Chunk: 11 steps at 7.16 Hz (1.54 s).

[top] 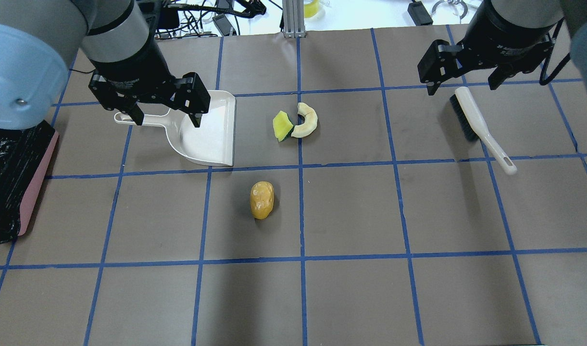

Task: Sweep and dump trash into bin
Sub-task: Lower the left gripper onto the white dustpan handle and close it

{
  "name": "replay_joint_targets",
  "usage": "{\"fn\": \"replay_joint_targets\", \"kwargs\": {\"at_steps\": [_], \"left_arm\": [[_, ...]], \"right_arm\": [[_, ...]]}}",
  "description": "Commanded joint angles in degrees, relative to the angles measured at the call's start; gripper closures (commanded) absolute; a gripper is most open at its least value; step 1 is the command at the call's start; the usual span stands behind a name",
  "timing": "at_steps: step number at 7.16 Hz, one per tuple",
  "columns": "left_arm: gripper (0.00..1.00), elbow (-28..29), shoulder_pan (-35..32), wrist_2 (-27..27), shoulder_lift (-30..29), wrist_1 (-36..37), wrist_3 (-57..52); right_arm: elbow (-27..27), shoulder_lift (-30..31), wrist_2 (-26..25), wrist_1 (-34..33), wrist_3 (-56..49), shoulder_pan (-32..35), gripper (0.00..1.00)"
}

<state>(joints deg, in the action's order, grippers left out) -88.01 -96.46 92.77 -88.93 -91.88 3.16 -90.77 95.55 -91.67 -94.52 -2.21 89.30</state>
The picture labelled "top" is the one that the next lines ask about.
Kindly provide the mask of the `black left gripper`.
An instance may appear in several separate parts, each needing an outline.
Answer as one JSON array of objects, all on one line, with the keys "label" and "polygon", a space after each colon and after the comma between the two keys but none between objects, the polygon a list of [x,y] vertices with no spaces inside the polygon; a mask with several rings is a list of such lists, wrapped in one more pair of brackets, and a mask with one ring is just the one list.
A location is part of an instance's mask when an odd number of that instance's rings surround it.
[{"label": "black left gripper", "polygon": [[196,72],[180,78],[168,76],[164,80],[136,79],[125,83],[115,83],[95,72],[88,88],[103,108],[127,111],[138,126],[142,126],[145,116],[139,103],[162,104],[191,114],[193,126],[199,128],[211,102],[210,93]]}]

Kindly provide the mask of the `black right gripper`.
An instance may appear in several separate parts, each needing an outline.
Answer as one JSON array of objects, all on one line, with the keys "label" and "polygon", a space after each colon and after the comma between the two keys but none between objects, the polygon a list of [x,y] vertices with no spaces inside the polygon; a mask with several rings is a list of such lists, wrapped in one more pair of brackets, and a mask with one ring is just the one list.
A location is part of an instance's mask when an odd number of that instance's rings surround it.
[{"label": "black right gripper", "polygon": [[532,73],[550,57],[555,40],[546,34],[529,47],[513,48],[487,41],[463,39],[456,45],[437,39],[418,62],[419,81],[427,85],[428,96],[434,96],[445,81],[476,70],[492,69],[487,78],[490,90],[497,90],[508,78],[518,73]]}]

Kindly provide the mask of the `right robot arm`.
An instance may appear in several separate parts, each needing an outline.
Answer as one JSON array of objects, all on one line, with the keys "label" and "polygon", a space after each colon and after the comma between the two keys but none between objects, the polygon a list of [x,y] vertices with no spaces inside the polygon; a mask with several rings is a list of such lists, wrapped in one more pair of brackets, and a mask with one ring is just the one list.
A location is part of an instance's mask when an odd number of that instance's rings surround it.
[{"label": "right robot arm", "polygon": [[548,62],[554,47],[551,28],[566,24],[570,53],[587,91],[587,0],[484,0],[465,37],[451,45],[433,41],[418,63],[419,81],[433,96],[442,83],[475,70],[491,69],[489,88]]}]

